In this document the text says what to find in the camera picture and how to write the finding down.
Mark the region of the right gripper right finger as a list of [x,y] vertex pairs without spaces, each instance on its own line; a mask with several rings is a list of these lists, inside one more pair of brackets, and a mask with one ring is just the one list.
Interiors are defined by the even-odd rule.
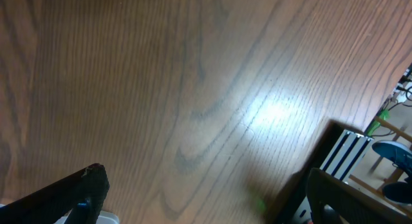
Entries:
[[311,169],[308,176],[306,196],[315,224],[327,222],[324,217],[327,205],[348,223],[411,223],[411,218],[317,168]]

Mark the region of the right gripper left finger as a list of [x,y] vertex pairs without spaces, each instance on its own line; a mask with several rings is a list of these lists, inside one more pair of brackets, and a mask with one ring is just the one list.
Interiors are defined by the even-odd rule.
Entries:
[[1,223],[96,224],[109,191],[103,165],[94,163],[20,200],[1,207]]

